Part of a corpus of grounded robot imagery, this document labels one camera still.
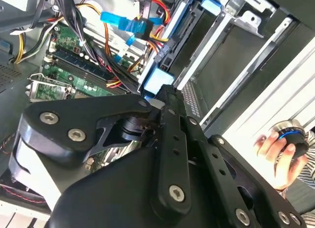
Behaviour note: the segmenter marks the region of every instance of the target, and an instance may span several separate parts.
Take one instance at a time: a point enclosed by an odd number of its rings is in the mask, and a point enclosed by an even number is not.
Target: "finger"
[[[289,144],[285,151],[282,153],[277,167],[276,167],[276,177],[277,178],[288,178],[288,173],[290,169],[291,160],[295,152],[295,145]]]
[[[264,141],[260,141],[260,142],[257,142],[255,145],[254,145],[254,153],[255,155],[257,155],[258,151],[260,150],[260,148],[262,147],[262,145],[264,144]]]
[[[277,140],[279,134],[277,132],[272,132],[271,135],[265,140],[261,148],[258,150],[257,155],[265,156],[269,151],[271,145]]]
[[[291,165],[290,168],[290,186],[294,180],[301,174],[303,167],[307,164],[307,157],[306,155],[303,155],[295,160],[295,162]]]
[[[285,138],[282,138],[274,142],[274,144],[271,145],[269,151],[266,154],[266,160],[271,163],[275,163],[280,151],[282,150],[282,148],[285,147],[285,145],[286,145]]]
[[[264,135],[262,134],[262,135],[260,135],[260,136],[257,138],[257,140],[255,141],[254,145],[256,145],[256,144],[259,143],[259,142],[263,142],[263,141],[265,141],[265,140],[266,140],[266,136],[264,136]]]

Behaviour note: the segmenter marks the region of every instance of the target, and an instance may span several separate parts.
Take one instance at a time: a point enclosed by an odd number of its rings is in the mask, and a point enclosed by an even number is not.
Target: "hand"
[[[286,145],[286,139],[277,140],[278,137],[279,134],[273,132],[267,139],[265,136],[261,136],[254,145],[254,153],[258,157],[255,169],[273,188],[282,191],[290,186],[301,173],[307,163],[307,157],[303,155],[291,162],[295,145],[289,144],[275,165],[280,151]]]

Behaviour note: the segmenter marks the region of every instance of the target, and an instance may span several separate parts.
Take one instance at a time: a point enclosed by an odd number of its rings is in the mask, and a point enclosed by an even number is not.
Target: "vent grille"
[[[186,104],[189,105],[191,108],[192,114],[200,118],[196,97],[190,82],[187,82],[187,84],[185,84],[185,86],[182,89],[182,93],[184,95],[184,100]]]
[[[8,68],[6,66],[0,65],[0,91],[8,87],[8,84],[12,83],[14,79],[21,76],[21,73]]]

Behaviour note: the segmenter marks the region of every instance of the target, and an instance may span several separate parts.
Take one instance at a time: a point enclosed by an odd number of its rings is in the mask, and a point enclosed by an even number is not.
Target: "black mechanical arm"
[[[141,148],[81,173],[88,156],[132,140]],[[150,103],[121,95],[32,104],[10,170],[44,195],[48,228],[306,227],[225,139],[204,136],[171,86]]]

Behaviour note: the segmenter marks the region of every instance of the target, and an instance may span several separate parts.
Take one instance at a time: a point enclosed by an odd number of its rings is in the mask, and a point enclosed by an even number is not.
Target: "striped sleeve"
[[[314,212],[308,212],[302,215],[302,218],[304,219],[307,228],[315,228],[315,213]]]
[[[302,169],[298,179],[315,189],[315,134],[312,131],[307,133],[307,142],[310,146],[308,152],[306,153],[308,162]]]
[[[310,131],[307,133],[307,142],[309,150],[306,153],[308,158],[307,165],[303,168],[298,179],[315,189],[315,134]],[[315,210],[302,215],[307,228],[315,228]]]

